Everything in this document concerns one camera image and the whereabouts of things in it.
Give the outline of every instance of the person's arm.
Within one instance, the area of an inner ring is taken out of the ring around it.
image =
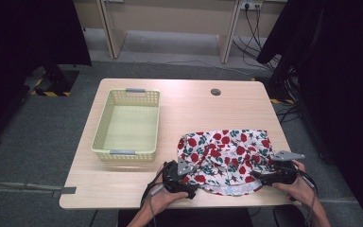
[[[163,212],[163,210],[166,209],[166,207],[172,202],[188,197],[187,192],[170,193],[164,188],[161,188],[157,193],[151,196],[150,193],[156,190],[159,186],[161,186],[161,182],[162,175],[156,181],[158,185],[150,190],[146,200],[144,201],[143,207],[135,215],[134,219],[129,223],[128,227],[146,226],[154,218],[154,216]]]
[[[305,172],[304,164],[295,160],[293,160],[293,163],[299,170]],[[314,189],[308,185],[301,175],[297,176],[297,179],[293,184],[274,183],[272,186],[285,191],[289,199],[292,197],[301,202],[308,209],[312,209],[312,226],[331,226],[329,219],[326,216],[326,212],[323,209]]]

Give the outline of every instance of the wooden table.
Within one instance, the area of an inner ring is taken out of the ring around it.
[[[161,91],[156,159],[130,167],[101,162],[90,149],[110,89],[146,88]],[[213,96],[212,89],[220,96]],[[195,131],[267,130],[274,150],[289,150],[284,133],[260,82],[176,79],[103,79],[70,169],[62,194],[64,209],[138,208],[141,196],[160,165],[177,160],[182,135]],[[242,197],[218,196],[197,191],[193,200],[176,201],[170,207],[239,207],[288,203],[285,193],[268,186]]]

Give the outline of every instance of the floral cloth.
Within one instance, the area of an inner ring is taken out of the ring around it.
[[[261,182],[251,172],[271,171],[273,154],[267,132],[261,130],[189,133],[178,144],[179,157],[194,167],[183,182],[226,196],[259,190]]]

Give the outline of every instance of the plastic basket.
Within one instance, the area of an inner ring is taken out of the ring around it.
[[[92,151],[102,161],[154,161],[159,110],[158,90],[110,90]]]

